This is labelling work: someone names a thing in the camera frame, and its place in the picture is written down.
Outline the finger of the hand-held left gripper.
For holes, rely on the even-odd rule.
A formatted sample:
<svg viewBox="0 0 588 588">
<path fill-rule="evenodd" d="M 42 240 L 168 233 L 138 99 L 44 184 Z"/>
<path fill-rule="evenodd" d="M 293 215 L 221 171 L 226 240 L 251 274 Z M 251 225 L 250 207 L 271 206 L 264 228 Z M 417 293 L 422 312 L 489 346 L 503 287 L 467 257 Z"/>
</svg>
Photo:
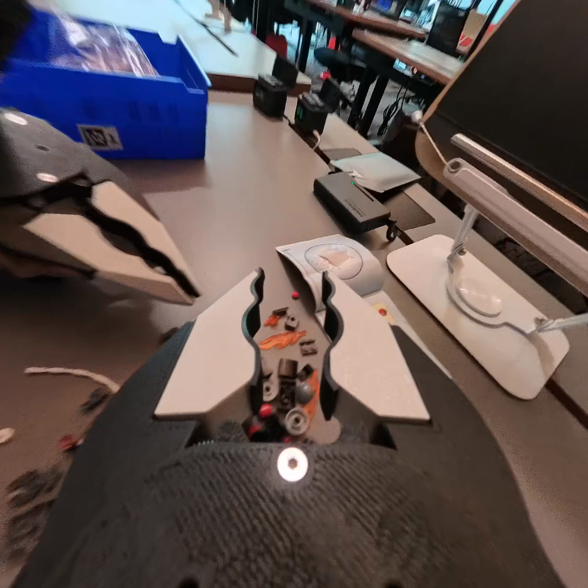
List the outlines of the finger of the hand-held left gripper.
<svg viewBox="0 0 588 588">
<path fill-rule="evenodd" d="M 47 265 L 91 273 L 110 282 L 172 304 L 190 306 L 195 281 L 165 226 L 148 212 L 122 228 L 139 244 L 114 235 L 77 214 L 42 213 L 23 227 L 13 228 L 13 250 Z"/>
<path fill-rule="evenodd" d="M 91 210 L 100 224 L 131 243 L 141 258 L 162 268 L 189 298 L 200 296 L 185 258 L 166 227 L 114 182 L 92 187 Z"/>
</svg>

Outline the black office chair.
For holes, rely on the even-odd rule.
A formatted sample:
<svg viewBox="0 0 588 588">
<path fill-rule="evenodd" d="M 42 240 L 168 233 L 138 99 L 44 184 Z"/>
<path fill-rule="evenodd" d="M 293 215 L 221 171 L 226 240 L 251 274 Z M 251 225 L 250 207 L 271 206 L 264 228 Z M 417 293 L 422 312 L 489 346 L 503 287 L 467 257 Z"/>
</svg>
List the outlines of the black office chair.
<svg viewBox="0 0 588 588">
<path fill-rule="evenodd" d="M 337 83 L 351 83 L 363 78 L 365 64 L 361 57 L 327 47 L 315 48 L 315 61 L 324 66 Z"/>
</svg>

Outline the blue plastic bin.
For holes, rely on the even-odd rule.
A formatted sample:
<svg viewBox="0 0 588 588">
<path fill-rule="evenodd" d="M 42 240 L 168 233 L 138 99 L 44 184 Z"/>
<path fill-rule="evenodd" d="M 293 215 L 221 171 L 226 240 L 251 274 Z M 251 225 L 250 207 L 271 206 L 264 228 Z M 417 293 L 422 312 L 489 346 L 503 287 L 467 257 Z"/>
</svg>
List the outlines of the blue plastic bin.
<svg viewBox="0 0 588 588">
<path fill-rule="evenodd" d="M 54 13 L 31 21 L 5 61 L 1 106 L 42 119 L 111 159 L 202 160 L 210 80 L 182 36 L 130 29 L 155 76 L 58 63 L 72 56 Z"/>
</svg>

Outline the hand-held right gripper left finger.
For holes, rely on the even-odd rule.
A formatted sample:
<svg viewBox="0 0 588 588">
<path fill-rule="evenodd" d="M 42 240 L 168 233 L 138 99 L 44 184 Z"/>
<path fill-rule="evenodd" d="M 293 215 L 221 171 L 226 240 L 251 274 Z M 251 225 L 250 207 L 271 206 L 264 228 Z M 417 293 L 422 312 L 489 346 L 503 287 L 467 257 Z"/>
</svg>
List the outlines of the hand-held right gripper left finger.
<svg viewBox="0 0 588 588">
<path fill-rule="evenodd" d="M 263 404 L 261 327 L 265 273 L 249 273 L 195 319 L 153 416 L 196 420 L 216 432 L 242 423 Z"/>
</svg>

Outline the clear plastic bag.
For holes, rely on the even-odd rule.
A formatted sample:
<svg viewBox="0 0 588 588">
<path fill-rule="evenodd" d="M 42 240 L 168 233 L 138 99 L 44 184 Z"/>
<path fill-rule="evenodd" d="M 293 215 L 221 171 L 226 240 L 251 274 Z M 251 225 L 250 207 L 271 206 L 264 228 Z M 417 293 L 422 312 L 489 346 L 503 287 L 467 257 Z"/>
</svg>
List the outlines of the clear plastic bag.
<svg viewBox="0 0 588 588">
<path fill-rule="evenodd" d="M 49 60 L 68 70 L 157 77 L 143 48 L 130 32 L 112 24 L 83 24 L 58 13 L 49 24 Z"/>
</svg>

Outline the lego instruction booklet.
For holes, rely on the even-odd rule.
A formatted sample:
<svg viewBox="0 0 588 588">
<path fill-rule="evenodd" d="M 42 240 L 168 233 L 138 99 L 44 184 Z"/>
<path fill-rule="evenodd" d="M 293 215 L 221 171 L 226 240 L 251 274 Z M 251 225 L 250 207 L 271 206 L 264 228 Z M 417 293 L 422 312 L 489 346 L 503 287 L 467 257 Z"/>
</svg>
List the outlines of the lego instruction booklet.
<svg viewBox="0 0 588 588">
<path fill-rule="evenodd" d="M 309 285 L 315 302 L 315 318 L 321 327 L 324 326 L 326 313 L 322 302 L 322 274 L 328 271 L 346 283 L 390 325 L 402 328 L 445 375 L 452 379 L 450 372 L 432 354 L 397 305 L 383 291 L 383 268 L 366 247 L 356 240 L 336 234 L 278 246 L 276 252 L 289 261 Z"/>
</svg>

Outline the black power box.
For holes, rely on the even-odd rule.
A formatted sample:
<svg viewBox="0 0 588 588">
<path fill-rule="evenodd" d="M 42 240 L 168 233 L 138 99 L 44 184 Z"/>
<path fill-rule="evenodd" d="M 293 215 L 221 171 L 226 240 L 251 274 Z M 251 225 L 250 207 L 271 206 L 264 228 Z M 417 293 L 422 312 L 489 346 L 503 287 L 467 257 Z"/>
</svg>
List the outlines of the black power box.
<svg viewBox="0 0 588 588">
<path fill-rule="evenodd" d="M 359 235 L 393 224 L 389 210 L 349 173 L 335 172 L 315 179 L 313 193 L 351 234 Z"/>
</svg>

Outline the grey flat pad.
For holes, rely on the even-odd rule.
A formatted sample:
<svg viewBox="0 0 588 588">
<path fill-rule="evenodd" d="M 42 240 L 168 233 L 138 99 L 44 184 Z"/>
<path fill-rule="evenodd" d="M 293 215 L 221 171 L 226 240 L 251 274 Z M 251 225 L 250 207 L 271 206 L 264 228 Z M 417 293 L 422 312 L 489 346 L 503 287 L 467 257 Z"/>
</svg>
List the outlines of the grey flat pad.
<svg viewBox="0 0 588 588">
<path fill-rule="evenodd" d="M 334 172 L 346 173 L 364 189 L 382 194 L 418 182 L 421 176 L 382 152 L 331 160 Z"/>
</svg>

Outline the wooden top desk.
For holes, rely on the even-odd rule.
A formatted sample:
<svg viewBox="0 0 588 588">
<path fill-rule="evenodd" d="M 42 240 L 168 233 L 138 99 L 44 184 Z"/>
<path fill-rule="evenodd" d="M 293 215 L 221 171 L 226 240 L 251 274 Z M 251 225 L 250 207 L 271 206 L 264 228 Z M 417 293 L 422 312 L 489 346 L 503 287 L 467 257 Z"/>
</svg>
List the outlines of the wooden top desk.
<svg viewBox="0 0 588 588">
<path fill-rule="evenodd" d="M 354 30 L 352 39 L 365 51 L 366 70 L 352 105 L 348 123 L 367 137 L 389 81 L 395 81 L 423 101 L 427 110 L 465 65 L 418 40 L 403 40 Z"/>
<path fill-rule="evenodd" d="M 428 35 L 422 28 L 384 17 L 377 12 L 354 12 L 332 1 L 285 1 L 285 7 L 307 21 L 323 24 L 336 36 L 352 33 L 356 28 L 416 40 L 424 40 Z"/>
</svg>

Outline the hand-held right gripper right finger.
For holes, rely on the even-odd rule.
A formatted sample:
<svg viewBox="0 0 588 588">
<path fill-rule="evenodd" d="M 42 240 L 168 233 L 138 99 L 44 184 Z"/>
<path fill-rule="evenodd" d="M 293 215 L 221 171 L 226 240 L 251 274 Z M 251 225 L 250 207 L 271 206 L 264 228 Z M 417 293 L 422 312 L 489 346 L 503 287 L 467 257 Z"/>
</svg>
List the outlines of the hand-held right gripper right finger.
<svg viewBox="0 0 588 588">
<path fill-rule="evenodd" d="M 322 302 L 329 339 L 320 380 L 324 418 L 430 422 L 392 326 L 331 271 L 322 273 Z"/>
</svg>

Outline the black monitor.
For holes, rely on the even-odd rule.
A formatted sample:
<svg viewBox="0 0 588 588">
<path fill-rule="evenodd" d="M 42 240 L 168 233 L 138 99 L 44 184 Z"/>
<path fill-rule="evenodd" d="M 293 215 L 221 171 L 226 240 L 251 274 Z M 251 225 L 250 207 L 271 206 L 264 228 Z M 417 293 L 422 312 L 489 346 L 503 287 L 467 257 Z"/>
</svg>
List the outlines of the black monitor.
<svg viewBox="0 0 588 588">
<path fill-rule="evenodd" d="M 415 148 L 587 296 L 587 1 L 516 1 L 427 110 Z"/>
</svg>

